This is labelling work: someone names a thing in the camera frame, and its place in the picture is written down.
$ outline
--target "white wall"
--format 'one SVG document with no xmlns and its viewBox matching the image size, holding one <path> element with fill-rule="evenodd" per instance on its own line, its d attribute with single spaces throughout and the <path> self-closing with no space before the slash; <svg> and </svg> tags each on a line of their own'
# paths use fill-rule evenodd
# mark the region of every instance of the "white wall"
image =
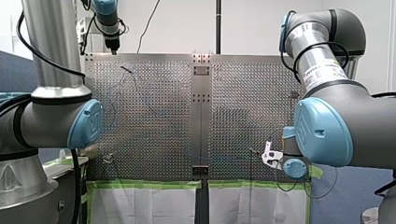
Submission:
<svg viewBox="0 0 396 224">
<path fill-rule="evenodd" d="M 279 55 L 280 23 L 291 9 L 321 10 L 318 0 L 223 0 L 222 53 Z"/>
<path fill-rule="evenodd" d="M 121 38 L 120 52 L 136 52 L 157 0 L 120 1 L 120 17 L 130 26 Z M 318 0 L 222 1 L 222 53 L 278 54 L 280 22 L 285 13 L 321 10 Z M 145 53 L 200 53 L 215 51 L 216 1 L 161 1 L 143 39 Z"/>
<path fill-rule="evenodd" d="M 121 38 L 120 52 L 136 52 L 149 15 L 157 0 L 120 1 L 119 13 L 130 32 Z M 298 12 L 345 8 L 362 21 L 367 34 L 366 54 L 357 80 L 370 92 L 396 89 L 389 55 L 394 0 L 226 0 L 222 1 L 223 54 L 278 55 L 280 21 L 290 9 Z M 214 0 L 161 1 L 143 38 L 142 53 L 200 53 L 215 51 Z"/>
<path fill-rule="evenodd" d="M 0 0 L 0 4 L 6 6 L 0 8 L 0 50 L 32 59 L 32 53 L 21 43 L 16 33 L 17 21 L 22 12 L 21 0 Z M 25 23 L 22 24 L 21 33 L 29 41 Z"/>
</svg>

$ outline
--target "black pole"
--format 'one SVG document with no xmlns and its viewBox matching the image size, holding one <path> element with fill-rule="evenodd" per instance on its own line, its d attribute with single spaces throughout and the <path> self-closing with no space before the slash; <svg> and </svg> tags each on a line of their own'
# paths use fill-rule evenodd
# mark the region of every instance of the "black pole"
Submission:
<svg viewBox="0 0 396 224">
<path fill-rule="evenodd" d="M 216 54 L 221 54 L 221 0 L 216 0 Z"/>
</svg>

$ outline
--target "wire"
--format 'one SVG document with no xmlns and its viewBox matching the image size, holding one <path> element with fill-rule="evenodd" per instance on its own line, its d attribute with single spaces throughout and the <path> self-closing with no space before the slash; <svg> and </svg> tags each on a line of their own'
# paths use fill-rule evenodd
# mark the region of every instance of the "wire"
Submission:
<svg viewBox="0 0 396 224">
<path fill-rule="evenodd" d="M 81 46 L 80 51 L 79 51 L 80 55 L 85 54 L 85 49 L 87 48 L 87 45 L 88 45 L 88 34 L 90 33 L 92 22 L 95 20 L 95 17 L 96 17 L 96 13 L 93 14 L 93 16 L 90 20 L 90 23 L 88 24 L 87 34 L 85 34 L 85 36 L 84 36 L 84 43 L 83 43 L 83 46 Z"/>
<path fill-rule="evenodd" d="M 294 13 L 297 13 L 297 12 L 294 11 L 294 10 L 290 10 L 288 12 L 287 16 L 286 16 L 285 27 L 284 27 L 283 32 L 282 32 L 281 51 L 280 51 L 280 60 L 282 61 L 283 65 L 286 68 L 288 68 L 291 72 L 293 72 L 293 69 L 290 66 L 288 66 L 288 64 L 286 63 L 285 58 L 283 56 L 283 53 L 286 51 L 286 47 L 285 47 L 285 44 L 286 44 L 286 32 L 288 31 L 289 19 L 290 19 L 290 16 L 292 16 Z"/>
<path fill-rule="evenodd" d="M 274 169 L 275 183 L 276 183 L 277 187 L 278 187 L 280 190 L 282 190 L 282 191 L 284 191 L 284 192 L 289 192 L 289 191 L 292 191 L 292 190 L 296 187 L 297 181 L 298 181 L 298 180 L 296 180 L 296 181 L 294 182 L 293 186 L 291 186 L 290 189 L 283 189 L 282 187 L 280 187 L 279 182 L 277 182 L 277 175 L 276 175 L 276 172 L 277 172 L 277 167 L 279 166 L 279 164 L 280 164 L 282 161 L 283 161 L 283 158 L 279 160 L 279 162 L 276 164 L 276 167 L 275 167 L 275 169 Z"/>
<path fill-rule="evenodd" d="M 32 97 L 30 94 L 24 94 L 20 96 L 16 96 L 14 98 L 11 98 L 9 100 L 6 100 L 2 104 L 0 104 L 0 118 L 3 117 L 6 113 L 14 109 L 15 107 L 23 104 L 30 102 L 32 100 Z"/>
<path fill-rule="evenodd" d="M 105 33 L 105 31 L 101 30 L 101 29 L 99 28 L 98 23 L 96 22 L 96 20 L 94 20 L 93 23 L 95 24 L 96 29 L 98 29 L 98 31 L 99 31 L 100 33 L 102 33 L 102 35 L 104 35 L 104 36 L 119 37 L 119 36 L 124 35 L 124 34 L 127 34 L 127 33 L 129 32 L 129 26 L 125 25 L 125 23 L 123 22 L 123 20 L 120 19 L 120 18 L 119 18 L 119 23 L 123 26 L 123 30 L 122 30 L 121 32 L 117 33 L 117 34 L 114 34 L 114 35 L 108 35 L 108 34 Z"/>
<path fill-rule="evenodd" d="M 142 47 L 143 36 L 145 36 L 146 31 L 147 31 L 148 28 L 149 28 L 149 23 L 151 22 L 151 19 L 152 19 L 152 17 L 154 16 L 154 13 L 155 13 L 155 11 L 157 10 L 158 5 L 160 4 L 160 1 L 161 1 L 161 0 L 158 0 L 157 3 L 155 4 L 155 7 L 154 7 L 154 9 L 152 10 L 151 15 L 150 15 L 149 18 L 148 18 L 148 23 L 147 23 L 147 25 L 146 25 L 145 31 L 144 31 L 144 32 L 142 33 L 142 35 L 140 36 L 140 39 L 139 39 L 139 47 L 137 48 L 137 53 L 140 52 L 140 48 Z"/>
<path fill-rule="evenodd" d="M 84 7 L 84 9 L 85 9 L 86 11 L 89 11 L 89 10 L 91 9 L 92 0 L 88 0 L 88 5 L 87 5 L 87 6 L 85 6 L 84 0 L 81 0 L 81 3 L 82 3 L 82 6 Z"/>
<path fill-rule="evenodd" d="M 285 27 L 283 28 L 283 32 L 282 32 L 282 36 L 281 36 L 280 60 L 282 61 L 283 65 L 284 65 L 287 69 L 289 69 L 291 72 L 293 72 L 294 78 L 297 80 L 297 82 L 299 82 L 299 83 L 301 84 L 301 80 L 300 80 L 300 78 L 299 78 L 299 76 L 298 76 L 298 71 L 297 71 L 297 64 L 298 64 L 298 62 L 300 61 L 300 59 L 301 59 L 301 57 L 303 56 L 304 53 L 306 53 L 306 52 L 309 51 L 310 49 L 312 49 L 312 48 L 314 48 L 314 47 L 316 47 L 316 46 L 319 46 L 319 45 L 327 44 L 327 45 L 334 45 L 334 46 L 337 46 L 338 48 L 340 48 L 340 49 L 344 52 L 344 54 L 345 54 L 345 56 L 346 56 L 345 63 L 344 63 L 344 65 L 343 65 L 342 67 L 343 67 L 343 68 L 346 68 L 346 67 L 347 67 L 347 64 L 348 64 L 348 62 L 349 62 L 349 53 L 348 53 L 347 49 L 346 49 L 344 46 L 342 46 L 341 44 L 338 44 L 338 43 L 335 43 L 335 42 L 330 42 L 330 41 L 327 41 L 327 42 L 320 42 L 320 43 L 313 44 L 313 45 L 310 45 L 310 46 L 306 47 L 306 48 L 303 49 L 303 50 L 298 54 L 298 56 L 295 58 L 293 67 L 291 68 L 290 66 L 288 66 L 288 64 L 287 64 L 286 61 L 285 61 L 285 58 L 284 58 L 283 53 L 286 51 L 286 47 L 285 47 L 285 45 L 286 45 L 286 33 L 287 33 L 287 31 L 288 31 L 288 28 L 289 28 L 289 27 L 288 27 L 288 26 L 289 26 L 289 20 L 290 20 L 290 17 L 291 17 L 294 13 L 296 13 L 296 11 L 294 11 L 294 10 L 289 11 L 288 14 L 287 14 L 287 16 L 286 16 L 286 19 L 285 19 Z"/>
<path fill-rule="evenodd" d="M 72 217 L 72 224 L 78 223 L 79 206 L 81 205 L 81 172 L 78 165 L 77 149 L 70 149 L 73 158 L 73 168 L 75 173 L 75 204 Z"/>
<path fill-rule="evenodd" d="M 59 65 L 59 64 L 57 64 L 57 63 L 55 63 L 55 62 L 53 62 L 53 61 L 51 61 L 51 60 L 48 59 L 46 56 L 44 56 L 38 49 L 34 48 L 33 46 L 29 45 L 29 44 L 26 42 L 26 40 L 25 40 L 25 39 L 23 38 L 23 36 L 21 35 L 21 25 L 22 25 L 23 19 L 24 19 L 24 14 L 23 14 L 23 12 L 22 12 L 22 13 L 21 13 L 21 16 L 20 16 L 20 18 L 19 18 L 19 20 L 18 20 L 18 24 L 17 24 L 17 36 L 18 36 L 18 38 L 21 40 L 22 44 L 23 44 L 26 48 L 28 48 L 30 51 L 32 51 L 32 53 L 33 53 L 36 57 L 38 57 L 39 59 L 41 59 L 41 60 L 44 61 L 45 63 L 48 63 L 48 64 L 50 64 L 50 65 L 52 65 L 52 66 L 54 66 L 54 67 L 56 67 L 56 68 L 58 68 L 58 69 L 61 69 L 61 70 L 65 71 L 65 72 L 67 72 L 67 73 L 70 73 L 70 74 L 73 74 L 73 75 L 82 77 L 82 78 L 83 78 L 83 83 L 85 84 L 85 75 L 84 75 L 83 73 L 80 73 L 80 72 L 78 72 L 78 71 L 65 68 L 65 67 L 63 67 L 63 66 L 61 66 L 61 65 Z"/>
<path fill-rule="evenodd" d="M 300 59 L 303 57 L 303 55 L 304 55 L 307 51 L 309 51 L 309 50 L 311 50 L 311 49 L 313 49 L 313 48 L 316 48 L 317 46 L 320 46 L 320 45 L 329 45 L 329 46 L 330 46 L 330 45 L 333 45 L 333 46 L 337 46 L 338 48 L 340 48 L 340 49 L 344 52 L 344 54 L 345 54 L 345 56 L 346 56 L 346 60 L 345 60 L 344 64 L 342 65 L 342 68 L 344 69 L 344 68 L 347 67 L 347 64 L 349 63 L 349 53 L 348 53 L 347 49 L 346 49 L 343 45 L 338 44 L 338 43 L 335 43 L 335 42 L 330 42 L 330 41 L 319 42 L 319 43 L 316 43 L 316 44 L 312 44 L 312 45 L 309 45 L 308 47 L 306 47 L 305 49 L 303 49 L 303 50 L 297 55 L 297 57 L 294 59 L 293 73 L 294 73 L 294 77 L 296 78 L 296 80 L 297 80 L 299 83 L 301 83 L 301 80 L 298 78 L 298 71 L 297 71 L 297 64 L 298 64 L 298 62 L 300 61 Z"/>
<path fill-rule="evenodd" d="M 385 194 L 383 194 L 383 192 L 384 192 L 385 190 L 391 189 L 391 188 L 393 188 L 393 187 L 395 187 L 395 186 L 396 186 L 396 180 L 393 180 L 392 182 L 388 183 L 387 185 L 385 185 L 385 186 L 381 187 L 380 189 L 376 190 L 376 191 L 374 192 L 374 194 L 375 194 L 376 196 L 385 197 Z"/>
<path fill-rule="evenodd" d="M 396 97 L 396 91 L 381 92 L 381 93 L 377 93 L 377 94 L 373 94 L 372 95 L 372 97 L 374 97 L 374 98 L 381 98 L 381 97 L 386 97 L 386 96 Z"/>
<path fill-rule="evenodd" d="M 334 183 L 332 184 L 332 187 L 326 193 L 324 193 L 323 195 L 318 196 L 318 197 L 314 197 L 308 192 L 308 190 L 306 189 L 305 178 L 303 178 L 303 186 L 304 186 L 306 196 L 308 196 L 308 198 L 310 198 L 310 199 L 322 199 L 322 198 L 326 197 L 330 192 L 332 192 L 332 190 L 334 189 L 335 184 L 337 183 L 337 180 L 338 180 L 337 167 L 334 167 L 334 172 L 335 172 L 335 178 L 334 178 Z"/>
</svg>

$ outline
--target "robotic arm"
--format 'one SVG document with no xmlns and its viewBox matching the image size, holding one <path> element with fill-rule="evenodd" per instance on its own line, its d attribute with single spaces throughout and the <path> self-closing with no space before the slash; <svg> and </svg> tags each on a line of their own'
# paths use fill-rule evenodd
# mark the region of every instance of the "robotic arm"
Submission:
<svg viewBox="0 0 396 224">
<path fill-rule="evenodd" d="M 92 99 L 79 72 L 72 1 L 22 0 L 22 5 L 35 50 L 38 87 L 0 104 L 0 218 L 5 223 L 54 224 L 60 208 L 58 183 L 47 179 L 38 148 L 89 146 L 101 132 L 103 108 Z M 117 20 L 112 11 L 107 15 Z M 103 24 L 106 16 L 99 14 Z M 57 66 L 42 61 L 43 55 Z"/>
<path fill-rule="evenodd" d="M 126 26 L 119 19 L 117 0 L 81 0 L 84 7 L 94 13 L 92 18 L 83 18 L 78 22 L 78 43 L 82 48 L 87 45 L 85 36 L 92 33 L 101 34 L 105 39 L 105 45 L 116 54 L 120 48 L 120 35 L 126 32 Z"/>
<path fill-rule="evenodd" d="M 302 156 L 333 167 L 395 169 L 395 99 L 372 97 L 348 78 L 336 60 L 345 50 L 352 59 L 364 53 L 365 33 L 359 19 L 342 9 L 291 12 L 282 28 L 280 49 L 295 60 L 306 89 L 294 112 L 294 126 L 283 132 L 285 173 L 303 177 Z"/>
</svg>

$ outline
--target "pegboard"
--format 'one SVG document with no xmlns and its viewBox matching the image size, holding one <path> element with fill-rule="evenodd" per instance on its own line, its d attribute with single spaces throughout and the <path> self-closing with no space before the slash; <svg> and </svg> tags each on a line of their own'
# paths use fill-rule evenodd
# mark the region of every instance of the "pegboard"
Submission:
<svg viewBox="0 0 396 224">
<path fill-rule="evenodd" d="M 86 74 L 105 108 L 89 179 L 186 180 L 200 162 L 213 179 L 273 180 L 249 149 L 281 149 L 302 92 L 275 56 L 90 54 Z"/>
<path fill-rule="evenodd" d="M 93 96 L 105 109 L 89 179 L 191 179 L 190 57 L 88 59 Z"/>
<path fill-rule="evenodd" d="M 250 149 L 281 150 L 302 88 L 275 56 L 213 56 L 209 177 L 274 179 Z M 286 177 L 281 172 L 279 177 Z"/>
</svg>

